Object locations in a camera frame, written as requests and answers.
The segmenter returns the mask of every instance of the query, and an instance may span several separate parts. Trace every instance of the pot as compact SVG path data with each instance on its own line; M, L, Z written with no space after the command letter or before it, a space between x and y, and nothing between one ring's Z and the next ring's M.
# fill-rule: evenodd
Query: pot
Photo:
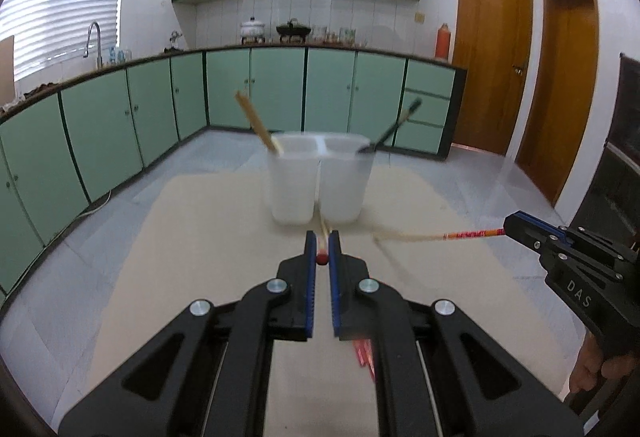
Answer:
M243 38L264 36L264 22L251 17L248 22L240 24L240 36Z

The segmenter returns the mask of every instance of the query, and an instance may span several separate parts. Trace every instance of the floor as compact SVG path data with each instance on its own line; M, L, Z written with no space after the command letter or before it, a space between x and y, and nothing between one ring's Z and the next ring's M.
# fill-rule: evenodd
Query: floor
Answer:
M54 429L86 393L102 310L164 184L180 174L258 172L265 164L252 134L206 131L85 218L25 284L0 322L0 354ZM419 174L477 229L500 227L517 210L562 224L529 178L501 156L453 147L446 162L378 153L376 164ZM535 253L507 237L486 242L556 335L569 372L584 336L582 323L544 284Z

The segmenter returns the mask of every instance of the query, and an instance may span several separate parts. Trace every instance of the translucent container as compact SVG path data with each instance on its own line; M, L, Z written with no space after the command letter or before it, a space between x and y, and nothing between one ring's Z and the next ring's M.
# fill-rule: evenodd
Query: translucent container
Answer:
M320 153L314 135L279 134L278 156L269 152L268 197L271 215L280 224L307 224L314 216Z
M368 138L354 134L324 136L318 202L320 214L330 224L352 223L362 210L375 154L357 151L369 143Z

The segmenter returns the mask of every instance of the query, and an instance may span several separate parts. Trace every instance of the kitchen counter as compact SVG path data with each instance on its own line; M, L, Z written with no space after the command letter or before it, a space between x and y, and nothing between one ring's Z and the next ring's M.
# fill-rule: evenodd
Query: kitchen counter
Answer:
M71 78L69 80L65 80L57 84L40 86L33 91L25 93L26 99L23 102L20 102L19 104L17 104L15 107L12 107L9 111L5 112L3 109L0 109L0 124L7 121L9 118L13 117L15 114L18 114L22 110L27 109L29 106L33 105L34 103L37 103L43 100L44 98L57 93L58 91L64 90L68 87L73 87L74 85L78 85L87 80L97 78L98 76L102 76L105 74L109 74L111 72L126 69L128 67L149 63L152 61L162 60L165 58L172 58L175 56L183 56L183 55L194 54L194 53L215 52L215 51L246 49L246 48L266 49L270 47L291 47L291 48L313 47L313 48L333 49L333 50L352 51L352 52L366 52L366 53L372 53L372 54L382 54L386 56L399 56L402 58L407 58L407 59L411 59L419 62L427 62L427 63L438 65L441 67L461 69L461 67L457 67L455 65L452 65L450 63L447 63L435 58L426 58L426 57L416 56L413 54L402 54L402 53L392 52L388 50L374 49L370 47L346 46L346 45L339 45L339 44L336 45L336 44L313 43L313 42L310 42L310 43L275 43L273 42L273 43L246 44L246 45L233 44L233 45L225 45L225 46L215 47L215 48L172 51L167 53L161 53L155 56L148 56L146 58L137 58L135 60L132 60L130 62L123 63L123 64L105 66L102 69L96 69L91 72L78 75L75 78Z

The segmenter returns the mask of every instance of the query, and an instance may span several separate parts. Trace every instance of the beige table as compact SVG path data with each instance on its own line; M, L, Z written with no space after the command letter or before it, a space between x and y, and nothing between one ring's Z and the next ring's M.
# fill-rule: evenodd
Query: beige table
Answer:
M259 174L180 176L163 189L124 263L104 311L90 371L94 387L196 298L239 299L303 251L306 229L283 227L262 201ZM539 314L482 240L383 242L373 229L470 229L408 170L374 168L359 221L342 227L345 253L371 276L421 303L447 297L550 390L566 379L562 354ZM377 435L375 391L348 342L333 338L328 268L318 268L314 338L277 341L265 435Z

